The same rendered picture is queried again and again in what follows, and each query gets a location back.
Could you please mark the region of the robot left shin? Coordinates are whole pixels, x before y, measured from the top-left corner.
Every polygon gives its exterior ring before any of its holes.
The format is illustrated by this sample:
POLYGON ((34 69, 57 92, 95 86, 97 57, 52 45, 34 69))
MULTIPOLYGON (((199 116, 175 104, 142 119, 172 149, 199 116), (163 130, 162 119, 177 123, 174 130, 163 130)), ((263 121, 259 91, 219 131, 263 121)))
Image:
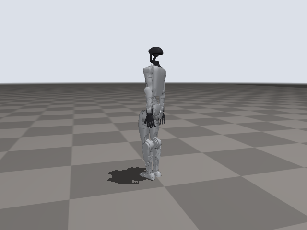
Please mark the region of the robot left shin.
POLYGON ((147 142, 145 142, 142 145, 142 152, 143 152, 143 158, 145 161, 147 174, 150 174, 150 172, 152 173, 152 161, 153 161, 154 151, 152 149, 150 150, 150 145, 147 142))

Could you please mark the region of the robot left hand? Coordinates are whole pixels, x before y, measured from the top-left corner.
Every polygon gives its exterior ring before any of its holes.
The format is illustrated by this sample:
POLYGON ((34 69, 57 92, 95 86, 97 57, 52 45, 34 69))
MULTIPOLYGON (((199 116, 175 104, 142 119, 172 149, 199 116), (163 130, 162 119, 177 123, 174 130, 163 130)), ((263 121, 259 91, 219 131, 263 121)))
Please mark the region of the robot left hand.
POLYGON ((147 122, 147 127, 153 128, 153 125, 154 125, 154 127, 156 127, 156 125, 154 124, 154 118, 153 118, 153 116, 152 116, 152 114, 153 114, 153 109, 151 109, 151 111, 152 111, 152 113, 147 113, 147 112, 146 112, 147 117, 146 117, 144 123, 146 124, 146 122, 147 122), (151 124, 150 124, 150 123, 151 123, 151 124), (149 124, 149 126, 148 126, 148 124, 149 124))

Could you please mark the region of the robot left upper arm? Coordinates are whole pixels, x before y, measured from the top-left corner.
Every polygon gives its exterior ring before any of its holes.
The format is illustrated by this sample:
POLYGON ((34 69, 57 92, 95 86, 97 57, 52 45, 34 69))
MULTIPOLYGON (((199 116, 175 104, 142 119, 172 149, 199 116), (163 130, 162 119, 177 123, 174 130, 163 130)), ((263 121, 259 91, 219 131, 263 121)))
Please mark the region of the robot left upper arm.
POLYGON ((153 82, 152 82, 153 67, 145 67, 143 69, 143 73, 145 76, 145 82, 147 84, 147 87, 150 87, 151 91, 153 91, 153 82))

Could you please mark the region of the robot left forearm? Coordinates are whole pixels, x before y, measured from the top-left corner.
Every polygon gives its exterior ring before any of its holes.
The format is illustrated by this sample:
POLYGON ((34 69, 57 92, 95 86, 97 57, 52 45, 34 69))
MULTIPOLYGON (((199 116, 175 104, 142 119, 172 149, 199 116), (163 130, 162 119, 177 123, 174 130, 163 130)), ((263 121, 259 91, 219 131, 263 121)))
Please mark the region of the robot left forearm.
POLYGON ((146 87, 145 88, 145 98, 146 98, 146 107, 147 107, 147 113, 152 113, 151 109, 153 108, 153 94, 152 94, 152 91, 151 91, 151 88, 150 87, 146 87))

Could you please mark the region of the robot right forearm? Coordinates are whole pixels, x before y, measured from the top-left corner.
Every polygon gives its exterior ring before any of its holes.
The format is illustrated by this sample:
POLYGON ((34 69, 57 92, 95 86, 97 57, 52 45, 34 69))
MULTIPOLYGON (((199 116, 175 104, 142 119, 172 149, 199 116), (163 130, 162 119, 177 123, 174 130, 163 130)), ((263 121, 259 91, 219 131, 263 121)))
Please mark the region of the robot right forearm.
POLYGON ((165 93, 162 94, 162 96, 159 96, 159 105, 160 105, 160 110, 164 110, 164 101, 165 101, 165 93))

